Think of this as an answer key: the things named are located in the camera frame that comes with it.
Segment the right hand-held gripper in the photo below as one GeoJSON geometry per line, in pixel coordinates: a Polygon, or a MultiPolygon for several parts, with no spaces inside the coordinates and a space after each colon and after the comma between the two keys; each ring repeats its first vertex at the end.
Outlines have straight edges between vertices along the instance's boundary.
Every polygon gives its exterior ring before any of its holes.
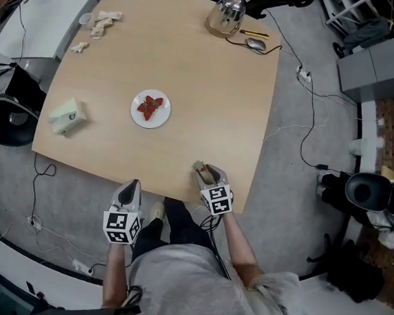
{"type": "Polygon", "coordinates": [[[214,185],[209,184],[207,171],[195,170],[195,180],[200,189],[202,203],[212,216],[220,216],[232,211],[234,195],[229,187],[226,173],[215,165],[206,165],[213,177],[214,185]]]}

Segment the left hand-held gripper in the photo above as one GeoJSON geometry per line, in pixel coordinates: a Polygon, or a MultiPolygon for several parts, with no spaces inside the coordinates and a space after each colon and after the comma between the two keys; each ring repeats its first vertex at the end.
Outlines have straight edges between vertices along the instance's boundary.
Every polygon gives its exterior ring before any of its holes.
{"type": "Polygon", "coordinates": [[[141,183],[129,180],[111,198],[109,209],[103,214],[103,232],[110,243],[133,244],[142,228],[141,183]]]}

